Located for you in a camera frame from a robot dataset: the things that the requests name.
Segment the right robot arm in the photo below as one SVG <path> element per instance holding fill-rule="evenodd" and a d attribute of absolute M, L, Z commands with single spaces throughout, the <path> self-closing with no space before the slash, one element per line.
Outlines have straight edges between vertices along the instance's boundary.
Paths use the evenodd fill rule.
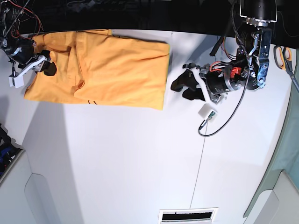
<path fill-rule="evenodd" d="M 19 20 L 25 12 L 32 14 L 41 28 L 41 21 L 38 16 L 12 0 L 0 2 L 0 49 L 8 56 L 12 64 L 11 78 L 22 76 L 29 70 L 43 72 L 47 76 L 54 76 L 57 72 L 56 65 L 51 61 L 50 51 L 42 50 L 35 53 L 36 42 L 32 37 L 24 37 L 18 31 L 21 23 Z"/>

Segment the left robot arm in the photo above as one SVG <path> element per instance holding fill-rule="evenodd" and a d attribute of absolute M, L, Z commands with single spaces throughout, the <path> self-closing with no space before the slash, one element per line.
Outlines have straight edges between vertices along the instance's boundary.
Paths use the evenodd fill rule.
<path fill-rule="evenodd" d="M 182 92 L 182 96 L 188 100 L 205 101 L 203 88 L 195 79 L 195 72 L 199 72 L 203 86 L 215 104 L 228 92 L 241 87 L 254 91 L 265 86 L 272 37 L 272 29 L 268 25 L 277 21 L 276 1 L 241 0 L 239 10 L 235 10 L 236 5 L 232 4 L 225 33 L 210 52 L 214 56 L 219 47 L 225 46 L 228 31 L 232 29 L 238 45 L 236 55 L 227 54 L 229 62 L 216 61 L 212 65 L 184 64 L 185 71 L 171 84 L 172 91 Z"/>

